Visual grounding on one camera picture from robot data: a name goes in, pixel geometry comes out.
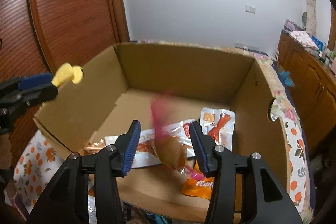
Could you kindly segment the white wall switch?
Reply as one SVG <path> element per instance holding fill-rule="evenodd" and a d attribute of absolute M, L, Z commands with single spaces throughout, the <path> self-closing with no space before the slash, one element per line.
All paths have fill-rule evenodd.
<path fill-rule="evenodd" d="M 255 8 L 255 7 L 252 7 L 252 6 L 245 5 L 245 9 L 244 9 L 244 11 L 245 11 L 245 12 L 252 13 L 252 14 L 256 14 L 256 8 Z"/>

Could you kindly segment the wooden sideboard cabinet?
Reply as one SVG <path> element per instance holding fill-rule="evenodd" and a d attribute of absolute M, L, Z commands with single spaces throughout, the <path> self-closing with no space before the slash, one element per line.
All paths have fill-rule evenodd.
<path fill-rule="evenodd" d="M 312 153 L 335 127 L 335 77 L 285 32 L 277 49 L 278 62 L 294 83 L 290 95 Z"/>

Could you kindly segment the white chicken feet packet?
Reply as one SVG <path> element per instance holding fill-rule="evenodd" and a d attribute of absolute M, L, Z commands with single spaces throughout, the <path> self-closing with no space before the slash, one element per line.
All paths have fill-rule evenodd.
<path fill-rule="evenodd" d="M 235 113 L 230 110 L 204 107 L 199 123 L 202 132 L 211 136 L 216 145 L 222 145 L 231 151 L 235 118 Z"/>

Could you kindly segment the floral folded cloth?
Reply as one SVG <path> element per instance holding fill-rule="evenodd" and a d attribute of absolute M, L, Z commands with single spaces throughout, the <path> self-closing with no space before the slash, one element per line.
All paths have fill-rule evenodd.
<path fill-rule="evenodd" d="M 289 36 L 305 48 L 311 48 L 316 51 L 318 50 L 316 43 L 311 39 L 306 31 L 292 31 L 289 33 Z"/>

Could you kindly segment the white red snack packet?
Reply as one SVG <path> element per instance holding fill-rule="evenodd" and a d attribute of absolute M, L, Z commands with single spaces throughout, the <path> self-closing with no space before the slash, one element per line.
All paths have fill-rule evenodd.
<path fill-rule="evenodd" d="M 181 121 L 175 124 L 170 124 L 165 127 L 165 130 L 176 136 L 179 141 L 187 148 L 187 163 L 189 164 L 189 159 L 195 156 L 193 145 L 190 139 L 189 125 L 193 122 L 192 119 Z M 154 130 L 147 129 L 141 132 L 139 142 L 137 145 L 137 150 L 135 152 L 135 157 L 133 160 L 133 168 L 144 168 L 152 165 L 162 164 L 157 158 L 153 147 L 152 141 L 154 139 Z"/>

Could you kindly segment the yellow plush toy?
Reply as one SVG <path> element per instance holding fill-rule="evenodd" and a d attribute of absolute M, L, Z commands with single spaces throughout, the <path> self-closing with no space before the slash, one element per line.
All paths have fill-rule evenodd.
<path fill-rule="evenodd" d="M 74 84 L 79 84 L 83 80 L 83 76 L 84 72 L 82 67 L 64 63 L 56 71 L 51 83 L 57 88 L 68 81 L 72 81 Z"/>

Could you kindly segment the wooden sliding door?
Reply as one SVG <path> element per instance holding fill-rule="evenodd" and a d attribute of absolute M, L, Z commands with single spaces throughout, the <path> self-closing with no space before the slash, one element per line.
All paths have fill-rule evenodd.
<path fill-rule="evenodd" d="M 127 38 L 122 0 L 1 0 L 1 80 L 84 65 Z"/>

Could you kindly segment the orange snack packet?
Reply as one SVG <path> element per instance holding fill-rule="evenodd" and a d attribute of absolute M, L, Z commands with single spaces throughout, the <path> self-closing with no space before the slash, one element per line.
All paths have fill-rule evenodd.
<path fill-rule="evenodd" d="M 181 193 L 189 197 L 199 197 L 210 200 L 213 186 L 213 177 L 203 177 L 202 180 L 195 180 L 193 177 L 190 177 L 183 183 Z"/>

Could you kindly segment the orange print tablecloth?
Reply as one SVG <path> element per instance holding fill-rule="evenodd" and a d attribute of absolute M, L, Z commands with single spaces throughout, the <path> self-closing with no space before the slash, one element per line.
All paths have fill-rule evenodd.
<path fill-rule="evenodd" d="M 58 156 L 127 132 L 133 120 L 151 128 L 150 103 L 170 94 L 170 122 L 198 119 L 205 107 L 235 113 L 233 152 L 258 152 L 288 191 L 304 223 L 314 189 L 299 117 L 261 53 L 171 42 L 121 43 L 84 65 L 81 83 L 66 83 L 33 121 Z"/>

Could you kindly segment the pink brown snack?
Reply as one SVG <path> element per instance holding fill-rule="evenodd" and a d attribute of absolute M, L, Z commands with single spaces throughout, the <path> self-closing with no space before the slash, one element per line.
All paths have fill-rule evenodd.
<path fill-rule="evenodd" d="M 169 97 L 158 96 L 151 102 L 150 109 L 154 130 L 152 147 L 157 158 L 172 170 L 182 172 L 195 180 L 202 180 L 204 175 L 194 170 L 187 163 L 187 148 L 176 136 L 165 130 L 173 115 L 169 105 Z"/>

